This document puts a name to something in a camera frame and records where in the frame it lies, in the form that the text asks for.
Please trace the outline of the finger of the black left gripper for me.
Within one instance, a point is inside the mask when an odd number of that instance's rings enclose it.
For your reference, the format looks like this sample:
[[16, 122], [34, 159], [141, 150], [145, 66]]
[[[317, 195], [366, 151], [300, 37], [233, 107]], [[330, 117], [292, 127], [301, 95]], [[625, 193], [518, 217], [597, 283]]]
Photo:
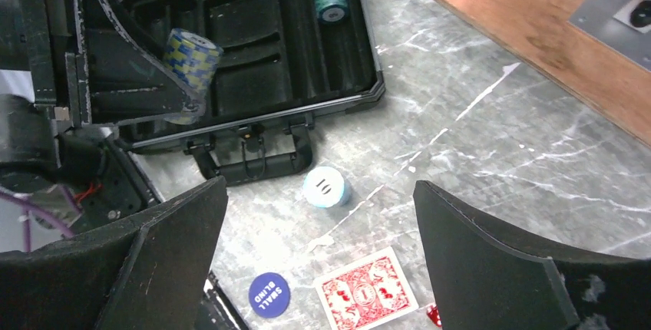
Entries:
[[164, 47], [124, 7], [81, 0], [81, 123], [198, 116], [206, 100], [163, 62]]

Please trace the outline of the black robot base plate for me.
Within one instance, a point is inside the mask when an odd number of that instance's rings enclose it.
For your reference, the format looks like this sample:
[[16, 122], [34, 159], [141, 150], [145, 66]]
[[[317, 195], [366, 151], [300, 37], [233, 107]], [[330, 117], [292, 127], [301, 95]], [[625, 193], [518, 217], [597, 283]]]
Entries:
[[213, 271], [207, 276], [202, 306], [206, 309], [207, 318], [211, 323], [208, 329], [249, 330], [249, 326], [223, 291]]

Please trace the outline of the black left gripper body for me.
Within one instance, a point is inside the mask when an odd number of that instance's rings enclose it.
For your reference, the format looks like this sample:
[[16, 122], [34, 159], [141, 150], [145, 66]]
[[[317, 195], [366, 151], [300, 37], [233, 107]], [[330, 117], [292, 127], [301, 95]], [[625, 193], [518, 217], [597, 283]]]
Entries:
[[34, 94], [20, 101], [20, 190], [60, 189], [90, 226], [151, 207], [118, 139], [131, 124], [81, 123], [81, 0], [20, 0], [20, 68]]

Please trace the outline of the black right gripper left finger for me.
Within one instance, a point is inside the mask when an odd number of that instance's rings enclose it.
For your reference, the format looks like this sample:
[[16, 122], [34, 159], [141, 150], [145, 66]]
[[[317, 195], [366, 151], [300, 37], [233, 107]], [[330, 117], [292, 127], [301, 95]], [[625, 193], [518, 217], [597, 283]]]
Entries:
[[226, 213], [213, 178], [116, 222], [1, 255], [3, 329], [191, 329]]

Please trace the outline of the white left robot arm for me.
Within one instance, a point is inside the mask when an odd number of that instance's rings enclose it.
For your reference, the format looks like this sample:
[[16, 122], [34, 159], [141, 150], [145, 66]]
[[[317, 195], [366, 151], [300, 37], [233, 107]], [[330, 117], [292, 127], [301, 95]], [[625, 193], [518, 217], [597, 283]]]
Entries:
[[128, 156], [198, 124], [207, 99], [164, 62], [136, 0], [1, 0], [1, 67], [34, 98], [1, 96], [1, 187], [60, 190], [94, 228], [158, 203]]

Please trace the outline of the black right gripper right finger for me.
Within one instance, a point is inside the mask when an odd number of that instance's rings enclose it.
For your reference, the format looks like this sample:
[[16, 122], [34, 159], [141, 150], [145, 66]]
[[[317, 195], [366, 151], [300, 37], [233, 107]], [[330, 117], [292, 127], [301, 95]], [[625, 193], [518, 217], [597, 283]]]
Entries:
[[419, 180], [413, 192], [445, 329], [648, 329], [650, 261], [530, 233]]

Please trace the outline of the blue yellow chip stack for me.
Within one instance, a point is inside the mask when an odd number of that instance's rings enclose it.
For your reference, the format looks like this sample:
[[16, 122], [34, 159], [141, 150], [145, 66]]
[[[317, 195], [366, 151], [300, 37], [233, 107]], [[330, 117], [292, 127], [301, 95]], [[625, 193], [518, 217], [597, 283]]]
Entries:
[[215, 76], [223, 49], [211, 40], [182, 28], [173, 28], [167, 39], [164, 65], [189, 87], [202, 101], [200, 110], [166, 117], [171, 124], [189, 125], [197, 122], [206, 111], [207, 92]]

